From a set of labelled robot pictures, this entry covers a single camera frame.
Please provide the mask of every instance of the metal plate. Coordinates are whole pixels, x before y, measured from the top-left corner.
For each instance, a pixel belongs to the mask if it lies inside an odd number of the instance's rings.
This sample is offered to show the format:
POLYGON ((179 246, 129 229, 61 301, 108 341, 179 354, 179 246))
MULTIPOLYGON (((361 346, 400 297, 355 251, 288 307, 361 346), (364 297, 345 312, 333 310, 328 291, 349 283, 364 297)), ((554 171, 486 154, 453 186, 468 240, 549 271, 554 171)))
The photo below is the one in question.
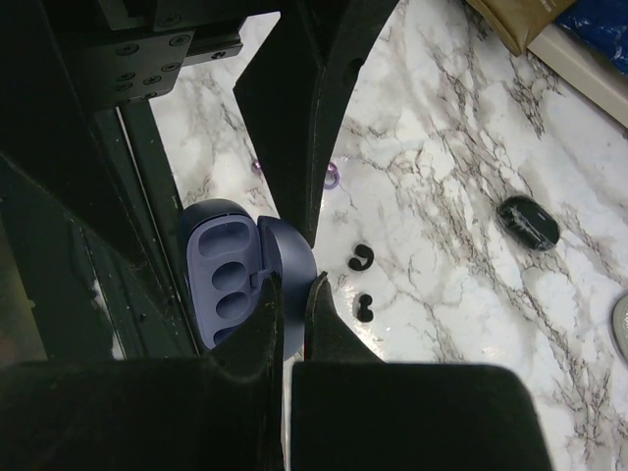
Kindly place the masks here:
POLYGON ((93 110, 168 93, 194 37, 194 30, 165 34, 125 34, 117 42, 93 45, 60 41, 66 67, 81 102, 93 110))

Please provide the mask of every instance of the small black clip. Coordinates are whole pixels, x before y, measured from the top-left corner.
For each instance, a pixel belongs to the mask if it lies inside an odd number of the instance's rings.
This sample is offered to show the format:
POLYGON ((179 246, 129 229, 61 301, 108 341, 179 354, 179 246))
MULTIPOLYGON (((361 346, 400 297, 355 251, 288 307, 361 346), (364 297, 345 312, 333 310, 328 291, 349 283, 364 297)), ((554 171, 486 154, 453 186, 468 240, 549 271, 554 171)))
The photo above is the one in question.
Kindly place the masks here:
POLYGON ((355 247, 353 253, 360 258, 365 258, 366 263, 362 264, 362 261, 359 258, 353 257, 349 260, 349 268, 351 270, 355 272, 364 272, 365 270, 371 268, 371 265, 373 265, 373 262, 375 261, 375 253, 371 247, 360 243, 355 247))

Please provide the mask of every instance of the black plastic part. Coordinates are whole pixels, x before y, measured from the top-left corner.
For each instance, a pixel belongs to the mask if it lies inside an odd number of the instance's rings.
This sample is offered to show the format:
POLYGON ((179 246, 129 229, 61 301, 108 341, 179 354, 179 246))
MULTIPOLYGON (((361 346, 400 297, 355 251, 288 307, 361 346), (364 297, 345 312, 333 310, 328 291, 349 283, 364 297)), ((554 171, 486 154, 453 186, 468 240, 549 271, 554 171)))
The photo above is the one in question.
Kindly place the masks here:
POLYGON ((312 285, 305 311, 305 360, 381 362, 336 312, 327 273, 312 285))
POLYGON ((497 209, 499 221, 519 242, 532 250, 550 250, 560 240, 560 226, 548 211, 527 196, 512 196, 497 209))
POLYGON ((295 0, 235 86, 277 210, 311 246, 344 111, 396 4, 295 0))
POLYGON ((192 40, 187 57, 183 61, 184 66, 192 66, 203 62, 217 61, 236 56, 242 50, 242 42, 239 34, 239 23, 232 22, 233 32, 216 36, 214 31, 203 36, 207 27, 198 28, 192 40))
POLYGON ((296 363, 293 471, 550 471, 528 392, 492 366, 296 363))
POLYGON ((282 470, 283 350, 273 278, 203 358, 2 370, 0 468, 282 470))

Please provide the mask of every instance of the blue fabric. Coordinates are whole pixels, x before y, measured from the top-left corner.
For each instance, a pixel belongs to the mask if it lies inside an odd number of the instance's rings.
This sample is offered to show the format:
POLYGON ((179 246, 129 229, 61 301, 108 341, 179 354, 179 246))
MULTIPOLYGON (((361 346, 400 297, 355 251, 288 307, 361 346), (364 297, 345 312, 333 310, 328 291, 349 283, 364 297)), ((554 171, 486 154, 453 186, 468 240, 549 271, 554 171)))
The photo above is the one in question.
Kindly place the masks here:
POLYGON ((557 22, 628 76, 628 0, 579 0, 557 22))

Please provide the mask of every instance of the open earbud case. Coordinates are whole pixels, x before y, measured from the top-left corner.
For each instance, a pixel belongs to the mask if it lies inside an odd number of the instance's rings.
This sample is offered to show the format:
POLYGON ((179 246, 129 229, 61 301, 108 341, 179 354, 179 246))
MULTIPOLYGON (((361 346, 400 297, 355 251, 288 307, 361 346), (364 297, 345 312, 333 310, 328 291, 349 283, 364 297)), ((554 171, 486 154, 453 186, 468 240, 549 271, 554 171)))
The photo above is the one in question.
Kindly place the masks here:
POLYGON ((303 318, 316 280, 314 255, 291 225, 238 204, 212 199, 183 211, 180 247, 200 337, 207 348, 225 340, 251 315, 262 283, 275 272, 285 307, 284 359, 303 345, 303 318))

